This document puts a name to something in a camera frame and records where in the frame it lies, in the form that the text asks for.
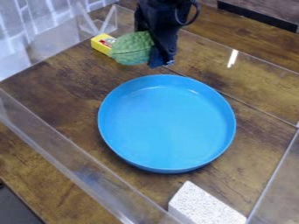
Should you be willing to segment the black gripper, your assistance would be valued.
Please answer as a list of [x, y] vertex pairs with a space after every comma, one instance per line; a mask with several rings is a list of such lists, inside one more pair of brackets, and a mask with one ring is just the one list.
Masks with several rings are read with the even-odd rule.
[[174, 64], [178, 32], [195, 20], [189, 19], [194, 5], [195, 0], [138, 0], [135, 30], [149, 31], [154, 41], [147, 63], [151, 68]]

